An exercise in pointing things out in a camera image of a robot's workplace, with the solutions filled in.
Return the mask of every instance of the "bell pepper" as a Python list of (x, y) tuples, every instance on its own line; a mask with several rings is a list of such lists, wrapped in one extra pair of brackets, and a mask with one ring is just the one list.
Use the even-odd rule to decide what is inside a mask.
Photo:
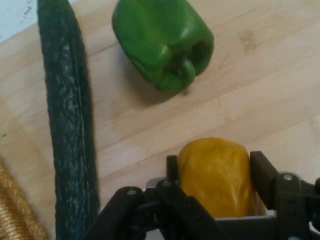
[(264, 215), (266, 208), (251, 181), (250, 157), (236, 143), (199, 139), (178, 156), (182, 190), (195, 197), (214, 218)]
[(120, 0), (112, 27), (136, 69), (163, 92), (187, 88), (213, 55), (214, 35), (186, 0)]

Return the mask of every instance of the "wood grain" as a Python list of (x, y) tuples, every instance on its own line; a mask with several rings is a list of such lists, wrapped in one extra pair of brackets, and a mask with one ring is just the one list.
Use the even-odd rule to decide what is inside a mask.
[[(167, 155), (221, 137), (281, 171), (320, 172), (320, 2), (190, 0), (215, 34), (207, 71), (183, 94), (148, 85), (112, 31), (115, 0), (73, 5), (86, 43), (101, 202), (165, 174)], [(53, 151), (36, 25), (0, 45), (0, 155), (54, 237)]]

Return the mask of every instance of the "cucumber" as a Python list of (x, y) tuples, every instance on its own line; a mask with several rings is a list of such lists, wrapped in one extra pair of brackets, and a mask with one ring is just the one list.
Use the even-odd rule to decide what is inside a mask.
[(56, 239), (80, 240), (100, 209), (85, 45), (68, 0), (38, 0), (55, 167)]

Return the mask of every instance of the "white surface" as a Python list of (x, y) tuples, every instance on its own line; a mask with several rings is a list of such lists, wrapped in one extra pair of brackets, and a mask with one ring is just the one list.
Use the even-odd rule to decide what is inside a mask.
[(0, 43), (35, 24), (37, 0), (0, 0)]

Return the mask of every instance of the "wooden cutting board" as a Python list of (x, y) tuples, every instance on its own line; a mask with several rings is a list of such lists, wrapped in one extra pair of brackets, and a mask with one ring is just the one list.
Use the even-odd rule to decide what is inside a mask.
[[(165, 175), (166, 156), (219, 137), (280, 171), (320, 176), (320, 2), (190, 0), (215, 34), (207, 71), (169, 97), (148, 85), (112, 31), (115, 0), (74, 5), (87, 48), (100, 197)], [(55, 236), (53, 150), (38, 26), (0, 45), (0, 156)]]

